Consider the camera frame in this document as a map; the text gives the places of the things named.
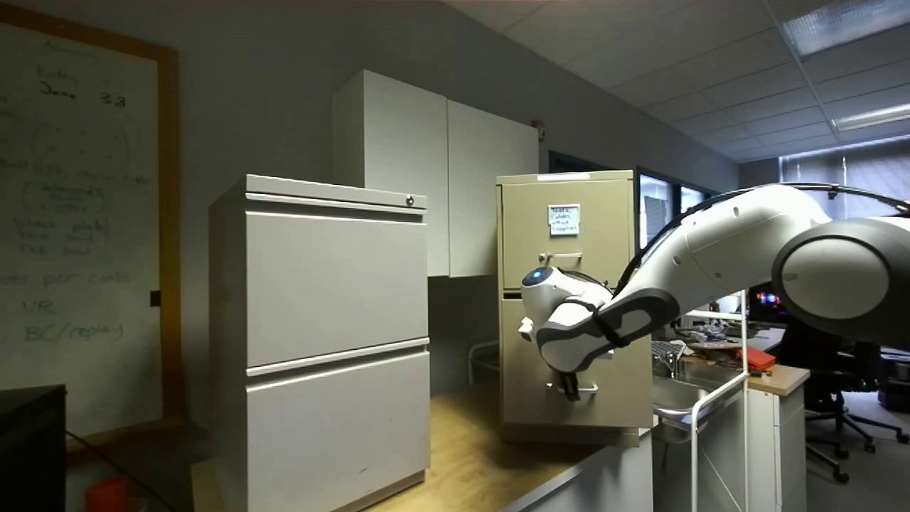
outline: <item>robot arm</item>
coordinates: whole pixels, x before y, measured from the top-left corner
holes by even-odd
[[[724,197],[659,237],[617,295],[555,268],[524,282],[525,334],[568,375],[711,298],[772,282],[806,324],[910,348],[910,218],[831,223],[788,186]]]

